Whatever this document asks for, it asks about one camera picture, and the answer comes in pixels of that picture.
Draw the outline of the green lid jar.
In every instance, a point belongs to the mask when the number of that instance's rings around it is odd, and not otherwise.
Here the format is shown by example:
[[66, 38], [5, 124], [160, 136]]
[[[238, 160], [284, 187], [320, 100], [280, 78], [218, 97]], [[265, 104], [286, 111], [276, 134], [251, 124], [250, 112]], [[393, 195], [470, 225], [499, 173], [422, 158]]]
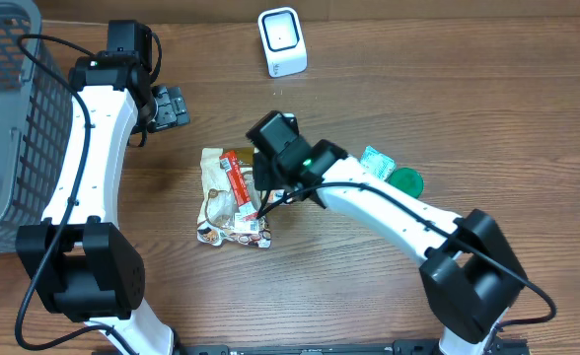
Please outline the green lid jar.
[[418, 198], [424, 190], [424, 180], [421, 174], [411, 168], [394, 170], [388, 177], [387, 183], [413, 198]]

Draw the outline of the orange small carton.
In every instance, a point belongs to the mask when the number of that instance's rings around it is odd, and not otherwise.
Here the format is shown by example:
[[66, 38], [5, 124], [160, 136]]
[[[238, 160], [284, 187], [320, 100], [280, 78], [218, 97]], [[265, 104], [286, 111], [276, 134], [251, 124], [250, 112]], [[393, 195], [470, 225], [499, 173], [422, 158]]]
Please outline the orange small carton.
[[269, 203], [274, 203], [274, 202], [276, 202], [276, 201], [278, 201], [278, 200], [282, 199], [282, 198], [283, 198], [283, 196], [284, 196], [284, 194], [285, 194], [285, 191], [284, 191], [284, 190], [282, 190], [282, 189], [276, 189], [276, 190], [272, 190], [272, 191], [270, 192], [270, 195], [269, 195], [269, 197], [268, 197], [268, 202], [269, 202]]

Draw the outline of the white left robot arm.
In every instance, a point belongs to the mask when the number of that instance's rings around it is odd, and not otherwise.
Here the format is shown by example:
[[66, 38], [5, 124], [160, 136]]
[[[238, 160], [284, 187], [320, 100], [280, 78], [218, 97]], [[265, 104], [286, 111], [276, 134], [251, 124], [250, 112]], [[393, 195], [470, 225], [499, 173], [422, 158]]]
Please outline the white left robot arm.
[[102, 333], [120, 354], [177, 354], [178, 334], [145, 300], [141, 255], [118, 227], [117, 199], [131, 135], [189, 123], [180, 89], [158, 83], [160, 39], [134, 20], [113, 20], [105, 50], [82, 50], [62, 85], [72, 124], [61, 173], [36, 224], [22, 226], [16, 251], [53, 314]]

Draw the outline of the red stick packet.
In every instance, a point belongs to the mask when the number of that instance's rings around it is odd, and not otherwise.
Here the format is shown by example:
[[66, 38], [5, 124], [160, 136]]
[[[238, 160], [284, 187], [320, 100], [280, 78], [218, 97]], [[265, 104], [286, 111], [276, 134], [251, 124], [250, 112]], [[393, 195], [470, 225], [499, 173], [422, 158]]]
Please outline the red stick packet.
[[234, 151], [228, 151], [220, 156], [220, 165], [227, 175], [232, 187], [238, 211], [243, 221], [252, 221], [257, 211], [251, 201], [247, 184], [240, 170], [239, 161]]

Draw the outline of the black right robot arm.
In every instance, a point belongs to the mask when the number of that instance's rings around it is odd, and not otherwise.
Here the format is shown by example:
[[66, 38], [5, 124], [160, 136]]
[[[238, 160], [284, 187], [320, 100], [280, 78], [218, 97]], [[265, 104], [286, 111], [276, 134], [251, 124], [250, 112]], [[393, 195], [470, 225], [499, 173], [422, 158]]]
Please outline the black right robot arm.
[[444, 326], [438, 354], [486, 354], [526, 273], [496, 221], [432, 207], [371, 175], [334, 143], [310, 144], [294, 115], [272, 111], [246, 134], [255, 185], [311, 199], [382, 236], [418, 267], [429, 307]]

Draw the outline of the teal snack packet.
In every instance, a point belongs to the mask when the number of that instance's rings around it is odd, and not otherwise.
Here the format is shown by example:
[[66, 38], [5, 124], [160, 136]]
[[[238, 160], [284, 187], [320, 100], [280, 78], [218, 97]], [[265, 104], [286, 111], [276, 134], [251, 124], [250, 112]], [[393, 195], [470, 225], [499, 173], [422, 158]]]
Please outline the teal snack packet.
[[380, 180], [387, 180], [397, 168], [397, 163], [391, 157], [379, 152], [372, 146], [367, 146], [360, 158], [360, 164], [371, 175]]

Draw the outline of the beige snack bag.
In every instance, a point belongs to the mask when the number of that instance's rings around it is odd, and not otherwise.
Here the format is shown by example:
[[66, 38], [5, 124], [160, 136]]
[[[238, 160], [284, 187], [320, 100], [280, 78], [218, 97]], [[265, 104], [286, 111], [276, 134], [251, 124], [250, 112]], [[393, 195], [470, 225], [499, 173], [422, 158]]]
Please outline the beige snack bag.
[[[264, 217], [254, 216], [262, 204], [263, 193], [254, 187], [256, 148], [204, 148], [201, 153], [203, 202], [197, 217], [196, 233], [200, 242], [220, 247], [231, 242], [247, 247], [268, 249], [271, 232]], [[229, 173], [238, 168], [244, 180], [239, 193], [248, 193], [244, 207], [236, 199]]]

